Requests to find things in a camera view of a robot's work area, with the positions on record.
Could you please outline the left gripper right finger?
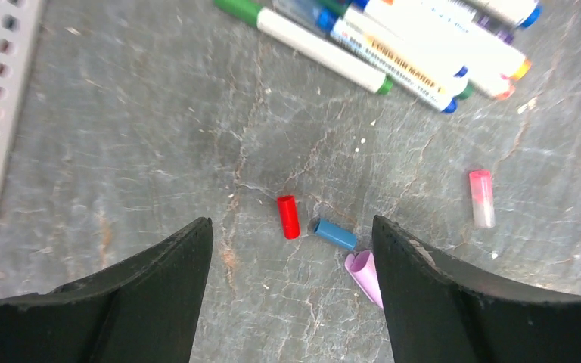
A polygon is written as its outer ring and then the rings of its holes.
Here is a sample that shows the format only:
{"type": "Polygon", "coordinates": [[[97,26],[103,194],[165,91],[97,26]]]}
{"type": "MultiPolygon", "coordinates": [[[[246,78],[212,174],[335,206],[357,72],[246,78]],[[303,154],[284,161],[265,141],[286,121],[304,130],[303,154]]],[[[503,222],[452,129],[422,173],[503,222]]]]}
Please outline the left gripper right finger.
{"type": "Polygon", "coordinates": [[[375,216],[372,243],[397,362],[581,362],[581,295],[513,281],[375,216]]]}

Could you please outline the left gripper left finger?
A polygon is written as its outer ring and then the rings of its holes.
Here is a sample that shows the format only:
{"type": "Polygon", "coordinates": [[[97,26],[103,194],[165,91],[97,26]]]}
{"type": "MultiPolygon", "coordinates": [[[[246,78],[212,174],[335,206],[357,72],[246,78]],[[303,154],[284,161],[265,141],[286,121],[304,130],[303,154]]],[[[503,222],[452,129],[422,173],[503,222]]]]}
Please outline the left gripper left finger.
{"type": "Polygon", "coordinates": [[[0,299],[0,362],[187,362],[213,254],[194,220],[55,290],[0,299]]]}

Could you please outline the pink highlighter cap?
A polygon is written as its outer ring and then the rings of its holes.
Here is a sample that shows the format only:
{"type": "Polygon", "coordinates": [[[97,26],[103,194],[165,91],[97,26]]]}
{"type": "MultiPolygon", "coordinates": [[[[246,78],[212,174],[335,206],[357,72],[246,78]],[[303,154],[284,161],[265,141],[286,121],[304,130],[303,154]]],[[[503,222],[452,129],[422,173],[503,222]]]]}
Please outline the pink highlighter cap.
{"type": "Polygon", "coordinates": [[[363,250],[359,253],[348,254],[344,261],[344,267],[368,299],[380,309],[383,309],[384,304],[373,252],[371,250],[363,250]]]}

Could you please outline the pink translucent cap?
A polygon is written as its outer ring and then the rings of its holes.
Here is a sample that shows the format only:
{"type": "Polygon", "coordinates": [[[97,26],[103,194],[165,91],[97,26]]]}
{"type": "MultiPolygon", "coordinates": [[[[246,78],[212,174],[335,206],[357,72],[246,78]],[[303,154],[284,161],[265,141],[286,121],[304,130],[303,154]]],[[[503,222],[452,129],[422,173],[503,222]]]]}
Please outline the pink translucent cap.
{"type": "Polygon", "coordinates": [[[481,169],[468,174],[474,225],[477,228],[493,228],[496,225],[490,171],[481,169]]]}

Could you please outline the light blue cap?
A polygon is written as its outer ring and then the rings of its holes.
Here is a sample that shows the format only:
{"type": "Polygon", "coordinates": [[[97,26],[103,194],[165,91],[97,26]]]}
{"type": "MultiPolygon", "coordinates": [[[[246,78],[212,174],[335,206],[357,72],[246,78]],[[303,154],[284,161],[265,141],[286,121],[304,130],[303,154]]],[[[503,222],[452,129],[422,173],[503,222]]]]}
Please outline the light blue cap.
{"type": "Polygon", "coordinates": [[[357,238],[353,233],[325,219],[319,219],[315,223],[313,231],[317,236],[346,250],[354,250],[356,248],[357,238]]]}

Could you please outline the red pen cap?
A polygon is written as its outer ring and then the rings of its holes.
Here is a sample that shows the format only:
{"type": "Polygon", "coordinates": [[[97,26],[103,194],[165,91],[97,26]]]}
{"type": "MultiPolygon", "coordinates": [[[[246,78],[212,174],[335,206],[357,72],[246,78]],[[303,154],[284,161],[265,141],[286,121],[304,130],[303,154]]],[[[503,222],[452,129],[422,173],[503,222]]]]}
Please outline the red pen cap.
{"type": "Polygon", "coordinates": [[[300,220],[293,195],[277,198],[278,212],[284,237],[293,240],[300,236],[300,220]]]}

